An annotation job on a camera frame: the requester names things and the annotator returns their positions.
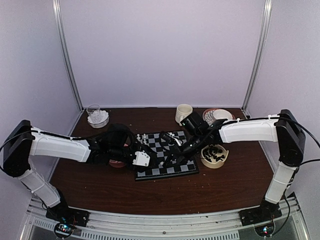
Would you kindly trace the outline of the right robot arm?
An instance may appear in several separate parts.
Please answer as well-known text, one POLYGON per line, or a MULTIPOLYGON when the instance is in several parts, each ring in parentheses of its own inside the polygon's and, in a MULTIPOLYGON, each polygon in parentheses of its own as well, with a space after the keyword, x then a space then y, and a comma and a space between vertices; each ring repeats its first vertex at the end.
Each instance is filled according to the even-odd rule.
POLYGON ((292 112, 283 109, 279 114, 266 117, 220 119, 211 125, 208 125, 198 113, 192 112, 181 124, 192 136, 182 145, 168 133, 160 133, 160 138, 173 146, 170 153, 180 160, 192 157, 210 144, 252 141, 278 144, 279 164, 256 210, 259 220, 268 220, 276 212, 283 193, 304 158, 306 135, 292 112))

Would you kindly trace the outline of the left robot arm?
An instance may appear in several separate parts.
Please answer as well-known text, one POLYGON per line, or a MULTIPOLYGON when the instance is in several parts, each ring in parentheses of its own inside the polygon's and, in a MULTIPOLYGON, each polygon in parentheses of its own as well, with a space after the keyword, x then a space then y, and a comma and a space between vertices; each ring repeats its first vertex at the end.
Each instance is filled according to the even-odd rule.
POLYGON ((108 164, 111 160, 133 168, 153 167, 157 154, 140 143, 123 124, 112 124, 107 131, 90 137, 71 137, 46 132, 22 120, 5 140, 1 170, 18 178, 38 196, 53 218, 61 222, 76 214, 68 206, 62 192, 48 183, 35 169, 31 156, 48 156, 92 165, 108 164))

